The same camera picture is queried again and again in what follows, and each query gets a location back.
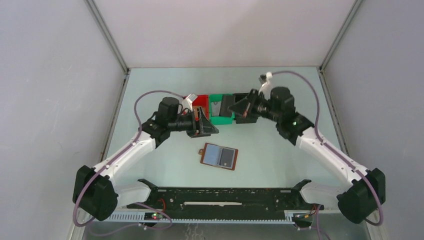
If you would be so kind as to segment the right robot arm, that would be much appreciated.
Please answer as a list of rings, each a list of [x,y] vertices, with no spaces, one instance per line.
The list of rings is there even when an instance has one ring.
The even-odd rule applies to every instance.
[[[381,226],[384,222],[382,205],[386,200],[386,176],[375,168],[369,170],[336,148],[319,131],[319,99],[315,99],[314,121],[297,112],[295,98],[287,87],[273,87],[273,72],[259,77],[260,89],[250,92],[228,107],[242,118],[268,119],[275,123],[280,136],[314,157],[339,182],[339,187],[307,181],[291,194],[291,204],[304,209],[309,204],[337,207],[350,222],[367,222]]]

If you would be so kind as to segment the grey credit card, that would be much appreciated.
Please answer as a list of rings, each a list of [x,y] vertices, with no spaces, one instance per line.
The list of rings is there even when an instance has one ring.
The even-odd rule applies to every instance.
[[[233,112],[229,110],[229,106],[233,105],[234,102],[235,102],[235,97],[233,95],[224,94],[221,100],[219,116],[231,118],[233,115]]]

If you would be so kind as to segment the brown leather card holder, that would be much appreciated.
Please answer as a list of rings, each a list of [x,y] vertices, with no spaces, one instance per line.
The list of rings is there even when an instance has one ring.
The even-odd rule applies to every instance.
[[[219,165],[221,151],[223,148],[234,150],[234,158],[232,168],[226,168]],[[204,147],[198,151],[198,154],[201,156],[200,163],[203,165],[208,165],[215,168],[226,169],[234,171],[236,168],[236,162],[238,157],[239,150],[236,148],[220,146],[212,143],[205,143]]]

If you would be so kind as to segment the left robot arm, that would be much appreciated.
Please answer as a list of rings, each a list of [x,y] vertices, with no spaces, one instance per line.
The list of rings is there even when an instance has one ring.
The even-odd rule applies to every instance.
[[[140,202],[145,208],[153,208],[158,194],[147,184],[137,180],[122,184],[124,173],[145,155],[156,150],[172,132],[186,132],[190,138],[209,137],[219,130],[206,117],[201,108],[194,109],[194,93],[184,97],[170,93],[158,105],[157,111],[145,122],[137,116],[138,129],[120,150],[93,167],[82,166],[76,173],[72,201],[73,221],[77,220],[78,209],[103,221],[117,208]]]

